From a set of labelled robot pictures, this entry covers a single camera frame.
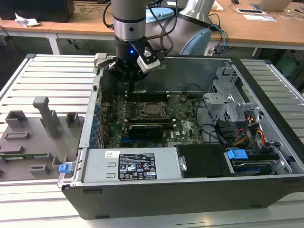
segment red wire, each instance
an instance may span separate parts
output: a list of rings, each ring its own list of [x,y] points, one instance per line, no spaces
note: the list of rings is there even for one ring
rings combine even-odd
[[[237,132],[237,139],[236,140],[238,140],[238,134],[241,132],[241,131],[243,131],[244,129],[239,129],[238,130],[238,132]]]

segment computer monitor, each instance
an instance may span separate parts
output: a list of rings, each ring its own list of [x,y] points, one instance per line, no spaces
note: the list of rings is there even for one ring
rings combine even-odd
[[[260,4],[250,4],[251,7],[263,11],[282,12],[292,0],[262,0]]]

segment yellow wire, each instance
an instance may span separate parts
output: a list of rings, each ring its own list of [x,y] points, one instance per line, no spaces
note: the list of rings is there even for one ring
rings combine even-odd
[[[246,135],[243,139],[241,139],[240,141],[238,141],[237,143],[235,143],[233,146],[239,145],[241,144],[243,141],[245,141],[246,139],[248,139],[248,135]]]

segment barcode sticker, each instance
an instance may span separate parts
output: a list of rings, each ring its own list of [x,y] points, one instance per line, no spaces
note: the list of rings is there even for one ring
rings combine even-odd
[[[118,158],[120,151],[106,151],[104,155],[105,158]]]

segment blue latch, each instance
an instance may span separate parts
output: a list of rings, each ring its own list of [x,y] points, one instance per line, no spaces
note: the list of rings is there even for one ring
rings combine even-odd
[[[229,159],[248,159],[248,155],[243,149],[231,149],[227,151]]]
[[[59,173],[71,173],[72,164],[62,164],[59,166]]]

